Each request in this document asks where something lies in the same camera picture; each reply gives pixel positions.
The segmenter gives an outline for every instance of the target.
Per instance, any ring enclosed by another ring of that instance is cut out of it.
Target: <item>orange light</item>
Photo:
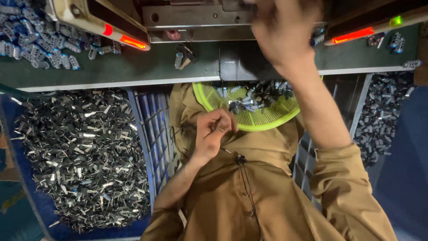
[[[348,33],[348,34],[333,38],[331,41],[335,44],[338,44],[338,43],[346,42],[349,40],[358,39],[358,38],[361,38],[361,37],[364,37],[367,35],[372,35],[374,33],[375,32],[373,31],[373,28],[368,27],[368,28],[365,28],[365,29],[362,29],[362,30],[359,30],[359,31],[356,31],[353,33]]]
[[[135,47],[138,47],[138,48],[141,48],[141,49],[145,49],[146,48],[146,44],[145,43],[140,42],[140,41],[138,41],[136,39],[130,38],[130,37],[126,36],[126,35],[122,35],[122,38],[120,38],[119,41],[122,41],[124,43],[130,44],[132,46],[135,46]]]
[[[106,24],[103,34],[106,36],[110,36],[112,33],[113,33],[113,28],[110,25]]]

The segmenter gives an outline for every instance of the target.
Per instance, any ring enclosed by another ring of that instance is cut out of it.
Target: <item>bolt hole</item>
[[[153,22],[157,23],[159,21],[159,15],[157,13],[152,14],[151,19]]]

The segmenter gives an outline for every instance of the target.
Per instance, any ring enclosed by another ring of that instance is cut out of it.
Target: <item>yellow plastic basket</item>
[[[247,90],[245,88],[241,88],[235,93],[230,93],[232,87],[231,85],[227,89],[228,98],[222,98],[215,88],[211,86],[210,82],[193,83],[196,99],[204,106],[206,111],[212,111],[220,107],[228,108],[229,99],[236,100],[239,97],[247,96]],[[240,110],[234,117],[240,130],[263,131],[284,124],[299,112],[300,108],[295,97],[286,100],[284,96],[281,96],[276,103],[264,108],[263,114],[261,109],[256,110],[255,113]]]

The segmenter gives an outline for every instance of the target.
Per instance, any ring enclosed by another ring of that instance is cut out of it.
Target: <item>blue container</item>
[[[150,204],[155,201],[155,196],[161,190],[161,183],[166,183],[168,177],[167,167],[169,158],[173,154],[173,145],[169,136],[169,123],[166,100],[164,94],[144,94],[134,96],[128,89],[137,131],[143,148],[146,162],[147,177],[149,181]],[[147,118],[143,118],[143,109],[149,110]],[[52,198],[41,191],[36,192],[36,184],[33,181],[33,169],[31,162],[25,157],[25,148],[20,140],[10,141],[10,138],[20,136],[13,130],[17,127],[14,123],[16,117],[21,115],[24,107],[12,101],[8,95],[0,97],[0,118],[4,133],[11,148],[14,165],[20,174],[20,181],[33,208],[40,226],[46,237],[55,241],[77,241],[77,240],[136,240],[139,239],[146,227],[149,225],[151,216],[144,216],[135,221],[131,226],[124,228],[93,229],[92,232],[78,233],[65,224],[49,226],[58,221],[59,216],[54,214],[56,209]],[[148,133],[153,136],[148,140]]]

